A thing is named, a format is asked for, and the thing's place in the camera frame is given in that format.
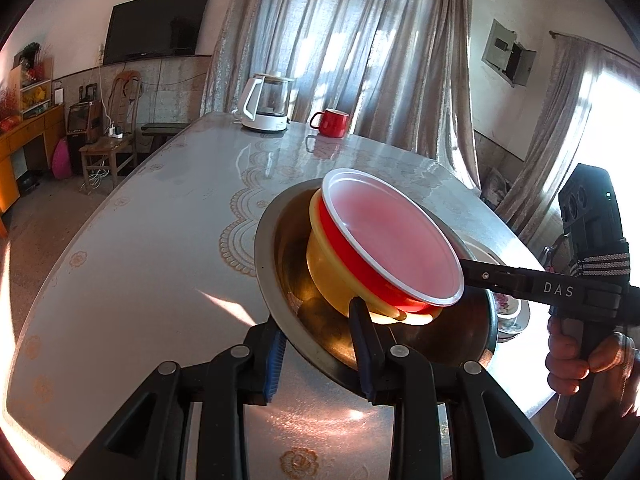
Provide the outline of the person's right hand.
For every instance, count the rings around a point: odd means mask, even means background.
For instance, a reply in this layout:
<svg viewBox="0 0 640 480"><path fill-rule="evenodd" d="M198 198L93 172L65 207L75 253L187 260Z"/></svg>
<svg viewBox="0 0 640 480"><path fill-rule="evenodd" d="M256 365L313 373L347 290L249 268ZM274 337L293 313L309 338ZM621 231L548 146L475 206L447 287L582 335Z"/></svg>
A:
<svg viewBox="0 0 640 480"><path fill-rule="evenodd" d="M638 354L631 338L614 332L601 341L588 358L581 358L577 340L562 332L559 318L549 318L548 331L548 384L556 393L574 396L587 378L603 375L611 396L614 399L624 396Z"/></svg>

